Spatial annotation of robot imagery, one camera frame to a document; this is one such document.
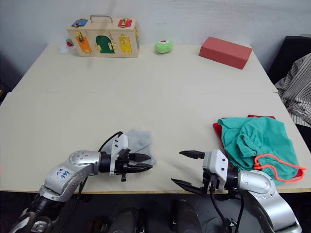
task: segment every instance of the teal shirt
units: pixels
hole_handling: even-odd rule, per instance
[[[287,163],[298,165],[293,143],[288,138],[282,122],[270,117],[231,117],[219,119],[222,127],[222,142],[229,160],[240,170],[254,170],[254,158],[261,154],[272,154]],[[290,179],[298,169],[279,163],[271,157],[258,159],[260,165],[271,164],[279,178]],[[264,168],[276,185],[283,182],[275,179],[271,168]]]

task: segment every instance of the red cloth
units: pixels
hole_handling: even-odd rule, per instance
[[[247,117],[264,117],[264,116],[248,115]],[[218,138],[219,138],[219,140],[222,143],[222,146],[224,148],[224,144],[223,144],[223,141],[222,141],[222,127],[218,123],[214,123],[213,124],[213,128],[214,128],[214,130],[215,130],[215,132],[216,132],[216,134],[217,134],[217,136],[218,136]],[[301,176],[301,175],[302,175],[302,170],[299,169],[297,174],[294,176],[294,178],[298,177],[298,176]]]

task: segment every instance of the red foam block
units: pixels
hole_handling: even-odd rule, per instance
[[[243,69],[252,49],[229,41],[209,37],[201,46],[200,56]]]

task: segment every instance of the green ball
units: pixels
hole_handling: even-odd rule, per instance
[[[166,53],[172,50],[173,42],[169,40],[160,40],[155,44],[155,50],[159,53]]]

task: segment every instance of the black cable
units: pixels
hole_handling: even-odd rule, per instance
[[[210,199],[212,200],[212,203],[213,203],[213,205],[215,207],[215,210],[217,211],[217,213],[219,214],[220,218],[223,221],[225,232],[228,233],[228,230],[227,230],[227,227],[226,227],[226,219],[225,219],[223,213],[220,211],[220,209],[218,208],[218,206],[217,206],[217,204],[215,202],[215,198],[214,198],[215,188],[214,188],[214,186],[211,185],[209,187],[209,191],[210,191]]]
[[[241,208],[240,208],[240,213],[239,213],[239,217],[238,217],[238,222],[237,222],[237,225],[235,227],[235,233],[239,232],[239,225],[240,225],[240,221],[242,218],[243,210],[244,210],[244,198],[241,196]]]
[[[112,135],[110,138],[108,138],[108,139],[102,144],[102,146],[99,148],[98,151],[100,152],[100,151],[102,150],[102,148],[104,147],[104,145],[106,145],[107,142],[109,142],[112,138],[114,138],[115,136],[119,136],[119,137],[120,137],[121,134],[123,134],[123,132],[119,131],[119,132],[115,133],[114,135]]]
[[[69,225],[69,223],[73,219],[75,213],[77,212],[77,209],[78,209],[78,206],[79,206],[79,202],[80,202],[81,193],[82,193],[82,189],[84,188],[84,185],[86,184],[86,181],[87,181],[87,177],[84,179],[83,183],[80,183],[80,187],[79,187],[79,192],[78,192],[77,198],[75,199],[75,201],[74,201],[74,203],[73,203],[73,205],[71,207],[70,213],[67,216],[66,221],[65,221],[65,223],[64,223],[64,225],[63,225],[63,227],[62,227],[62,229],[60,230],[59,233],[63,233],[65,231],[65,229],[67,228],[67,226]]]

